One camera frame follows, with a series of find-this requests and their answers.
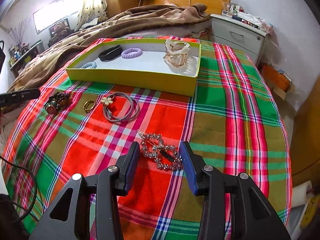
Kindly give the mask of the rhinestone hair clip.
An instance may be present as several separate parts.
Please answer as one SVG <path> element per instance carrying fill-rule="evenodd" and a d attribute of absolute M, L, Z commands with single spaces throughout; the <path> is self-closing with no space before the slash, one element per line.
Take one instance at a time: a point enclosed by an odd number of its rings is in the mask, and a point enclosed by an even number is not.
<path fill-rule="evenodd" d="M 157 169 L 178 171 L 183 168 L 182 158 L 175 145 L 164 142 L 161 134 L 137 131 L 141 137 L 141 151 L 144 157 L 151 159 Z"/>

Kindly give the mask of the red green plaid cloth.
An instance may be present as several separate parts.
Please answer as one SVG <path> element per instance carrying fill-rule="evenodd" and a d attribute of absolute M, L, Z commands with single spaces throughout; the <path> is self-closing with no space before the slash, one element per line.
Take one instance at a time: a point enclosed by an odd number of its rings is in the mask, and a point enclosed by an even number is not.
<path fill-rule="evenodd" d="M 58 70 L 22 111 L 4 149 L 9 196 L 1 200 L 1 239 L 30 239 L 72 175 L 99 174 L 134 141 L 140 153 L 132 187 L 117 198 L 123 239 L 198 239 L 204 197 L 193 195 L 184 166 L 163 171 L 143 156 L 138 130 L 161 134 L 178 152 L 189 142 L 224 174 L 247 173 L 285 225 L 292 195 L 289 146 L 271 92 L 247 55 L 199 43 L 193 96 L 73 81 L 66 67 L 75 58 Z"/>

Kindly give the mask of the teddy bear picture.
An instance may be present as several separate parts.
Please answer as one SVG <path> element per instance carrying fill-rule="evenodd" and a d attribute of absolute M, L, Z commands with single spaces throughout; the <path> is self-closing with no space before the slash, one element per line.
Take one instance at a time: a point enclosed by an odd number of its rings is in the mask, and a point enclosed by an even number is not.
<path fill-rule="evenodd" d="M 49 27 L 49 32 L 50 39 L 48 41 L 48 47 L 51 47 L 74 33 L 74 29 L 70 28 L 69 21 L 67 18 L 65 18 Z"/>

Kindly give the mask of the wooden door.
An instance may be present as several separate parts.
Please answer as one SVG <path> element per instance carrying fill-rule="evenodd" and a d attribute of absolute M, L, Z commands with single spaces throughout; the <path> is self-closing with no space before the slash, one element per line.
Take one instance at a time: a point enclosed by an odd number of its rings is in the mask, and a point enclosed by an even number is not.
<path fill-rule="evenodd" d="M 319 185 L 319 80 L 298 110 L 290 146 L 293 186 L 311 181 Z"/>

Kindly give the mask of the black wristband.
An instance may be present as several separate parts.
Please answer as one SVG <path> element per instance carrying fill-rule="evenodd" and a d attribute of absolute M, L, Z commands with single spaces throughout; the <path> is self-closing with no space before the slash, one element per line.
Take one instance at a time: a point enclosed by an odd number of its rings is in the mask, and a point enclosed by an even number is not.
<path fill-rule="evenodd" d="M 102 51 L 98 57 L 101 61 L 106 62 L 106 61 L 112 61 L 115 58 L 119 57 L 123 52 L 123 49 L 121 45 L 117 45 L 111 48 L 108 48 L 105 51 Z"/>

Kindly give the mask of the yellow-green shallow box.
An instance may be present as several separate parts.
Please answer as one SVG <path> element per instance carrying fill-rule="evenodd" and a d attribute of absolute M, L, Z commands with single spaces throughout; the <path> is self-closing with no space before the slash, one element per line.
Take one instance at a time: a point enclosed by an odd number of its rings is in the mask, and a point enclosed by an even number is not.
<path fill-rule="evenodd" d="M 101 38 L 76 56 L 66 71 L 73 81 L 89 81 L 146 88 L 173 94 L 193 96 L 200 70 L 201 45 L 193 39 L 180 40 L 190 44 L 188 59 L 183 67 L 167 64 L 165 41 L 172 37 L 160 38 Z M 142 55 L 133 59 L 121 56 L 103 62 L 98 55 L 108 48 L 121 45 L 126 49 L 139 48 Z"/>

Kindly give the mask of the spotted curtain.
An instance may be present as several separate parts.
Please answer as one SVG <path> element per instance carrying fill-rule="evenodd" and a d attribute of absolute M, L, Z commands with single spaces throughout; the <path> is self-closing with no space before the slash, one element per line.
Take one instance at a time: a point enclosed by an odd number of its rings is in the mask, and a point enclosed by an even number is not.
<path fill-rule="evenodd" d="M 107 15 L 106 0 L 80 0 L 80 10 L 76 30 L 79 30 L 85 23 L 97 17 Z"/>

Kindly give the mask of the brown patterned blanket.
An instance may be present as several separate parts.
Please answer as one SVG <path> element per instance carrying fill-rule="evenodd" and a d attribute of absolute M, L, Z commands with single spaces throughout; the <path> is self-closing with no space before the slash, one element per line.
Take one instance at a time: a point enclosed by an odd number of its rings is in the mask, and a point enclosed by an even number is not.
<path fill-rule="evenodd" d="M 144 5 L 128 9 L 98 25 L 77 31 L 31 60 L 7 92 L 39 88 L 75 55 L 100 38 L 119 38 L 137 31 L 198 24 L 210 19 L 207 6 Z"/>

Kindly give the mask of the translucent beige claw clip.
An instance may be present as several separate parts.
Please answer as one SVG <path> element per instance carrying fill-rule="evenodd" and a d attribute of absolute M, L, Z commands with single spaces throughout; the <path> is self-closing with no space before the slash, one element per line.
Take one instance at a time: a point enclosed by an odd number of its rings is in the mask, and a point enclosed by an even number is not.
<path fill-rule="evenodd" d="M 165 41 L 165 55 L 163 57 L 167 64 L 174 67 L 183 67 L 188 59 L 190 44 L 182 41 Z"/>

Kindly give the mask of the white bedside drawer cabinet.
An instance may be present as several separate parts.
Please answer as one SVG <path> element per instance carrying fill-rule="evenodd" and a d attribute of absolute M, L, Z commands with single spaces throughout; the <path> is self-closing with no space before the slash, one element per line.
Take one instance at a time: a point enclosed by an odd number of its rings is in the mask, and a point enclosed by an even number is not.
<path fill-rule="evenodd" d="M 268 33 L 227 16 L 211 14 L 211 20 L 212 42 L 242 50 L 256 66 L 259 65 L 270 37 Z"/>

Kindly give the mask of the clutter on bedside cabinet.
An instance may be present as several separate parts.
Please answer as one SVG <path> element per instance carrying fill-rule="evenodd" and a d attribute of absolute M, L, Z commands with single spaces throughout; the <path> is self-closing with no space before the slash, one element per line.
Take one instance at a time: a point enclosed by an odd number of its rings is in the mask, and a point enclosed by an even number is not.
<path fill-rule="evenodd" d="M 274 31 L 273 25 L 267 20 L 245 13 L 241 6 L 233 3 L 222 2 L 221 15 L 260 29 L 268 34 L 272 34 Z"/>

